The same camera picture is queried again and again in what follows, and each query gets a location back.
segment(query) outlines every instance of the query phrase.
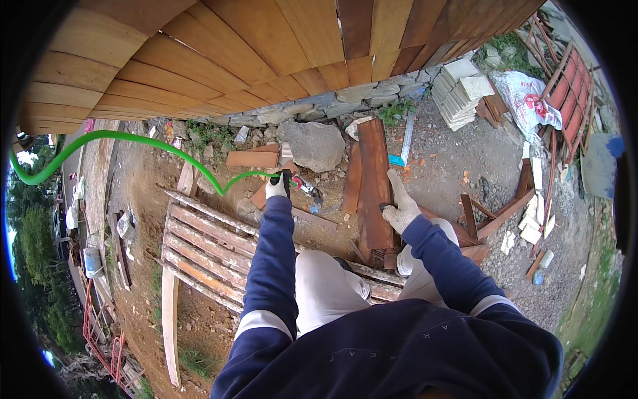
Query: glove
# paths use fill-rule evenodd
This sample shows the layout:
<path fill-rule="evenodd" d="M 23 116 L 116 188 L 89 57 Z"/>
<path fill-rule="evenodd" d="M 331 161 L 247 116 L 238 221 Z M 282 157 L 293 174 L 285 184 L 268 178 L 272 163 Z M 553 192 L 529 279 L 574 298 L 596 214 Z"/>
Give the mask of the glove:
<path fill-rule="evenodd" d="M 275 195 L 290 199 L 290 178 L 292 173 L 290 169 L 284 169 L 277 173 L 279 177 L 271 177 L 266 184 L 266 200 Z"/>
<path fill-rule="evenodd" d="M 388 178 L 392 184 L 394 203 L 397 206 L 386 206 L 383 210 L 383 218 L 390 222 L 390 225 L 397 233 L 403 234 L 410 223 L 412 223 L 418 215 L 421 215 L 421 211 L 419 211 L 417 203 L 408 195 L 396 170 L 388 170 Z"/>

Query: plastic bag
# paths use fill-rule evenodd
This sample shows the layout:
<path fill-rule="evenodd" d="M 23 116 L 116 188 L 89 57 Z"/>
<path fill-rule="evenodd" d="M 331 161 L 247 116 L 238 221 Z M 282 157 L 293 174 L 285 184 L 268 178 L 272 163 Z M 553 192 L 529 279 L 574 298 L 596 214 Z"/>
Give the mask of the plastic bag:
<path fill-rule="evenodd" d="M 525 140 L 529 142 L 535 140 L 537 137 L 535 128 L 539 123 L 550 124 L 556 130 L 563 128 L 563 119 L 559 110 L 550 107 L 545 100 L 535 104 L 545 89 L 543 82 L 516 71 L 492 72 L 490 77 L 510 109 Z"/>
<path fill-rule="evenodd" d="M 66 212 L 66 228 L 69 230 L 77 229 L 78 227 L 78 212 L 75 210 L 75 206 L 71 206 Z"/>

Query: pants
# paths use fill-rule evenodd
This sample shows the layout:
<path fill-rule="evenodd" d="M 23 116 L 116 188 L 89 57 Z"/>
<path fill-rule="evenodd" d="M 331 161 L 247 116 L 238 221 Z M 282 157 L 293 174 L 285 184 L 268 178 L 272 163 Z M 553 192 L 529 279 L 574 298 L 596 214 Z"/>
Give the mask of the pants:
<path fill-rule="evenodd" d="M 452 225 L 443 219 L 433 218 L 450 241 L 458 245 Z M 410 254 L 411 246 L 399 254 L 403 269 L 412 269 L 398 300 L 421 298 L 431 303 L 445 306 L 430 273 L 423 262 Z M 324 324 L 350 312 L 370 306 L 363 299 L 367 293 L 367 283 L 358 275 L 344 270 L 330 255 L 321 251 L 308 250 L 297 257 L 296 298 L 299 307 L 297 326 L 301 334 L 306 334 Z"/>

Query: white glove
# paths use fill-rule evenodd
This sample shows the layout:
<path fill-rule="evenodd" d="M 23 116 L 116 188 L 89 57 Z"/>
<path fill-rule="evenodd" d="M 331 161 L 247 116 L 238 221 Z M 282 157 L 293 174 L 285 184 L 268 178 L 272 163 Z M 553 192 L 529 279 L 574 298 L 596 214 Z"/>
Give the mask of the white glove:
<path fill-rule="evenodd" d="M 288 195 L 286 194 L 286 187 L 284 186 L 285 178 L 283 177 L 283 173 L 281 175 L 282 176 L 279 177 L 279 182 L 277 184 L 272 184 L 270 178 L 268 178 L 268 183 L 266 183 L 266 200 L 275 195 L 288 198 Z"/>
<path fill-rule="evenodd" d="M 388 170 L 388 177 L 390 178 L 390 183 L 392 183 L 394 203 L 397 207 L 386 206 L 383 210 L 383 218 L 390 222 L 390 225 L 397 233 L 403 234 L 403 231 L 408 228 L 410 223 L 418 215 L 421 215 L 421 211 L 419 211 L 417 203 L 408 195 L 396 170 Z"/>

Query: red print on sack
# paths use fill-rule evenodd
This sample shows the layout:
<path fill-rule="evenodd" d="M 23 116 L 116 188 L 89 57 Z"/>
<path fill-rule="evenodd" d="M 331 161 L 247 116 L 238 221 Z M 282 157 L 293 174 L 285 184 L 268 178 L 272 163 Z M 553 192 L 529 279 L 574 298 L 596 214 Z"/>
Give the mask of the red print on sack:
<path fill-rule="evenodd" d="M 543 102 L 538 102 L 536 103 L 536 101 L 538 101 L 538 95 L 536 94 L 527 94 L 524 98 L 523 101 L 525 102 L 525 104 L 527 104 L 527 106 L 532 109 L 532 108 L 536 108 L 536 113 L 538 115 L 540 115 L 541 118 L 545 118 L 545 115 L 547 114 L 547 109 L 545 108 L 545 105 L 543 104 Z"/>

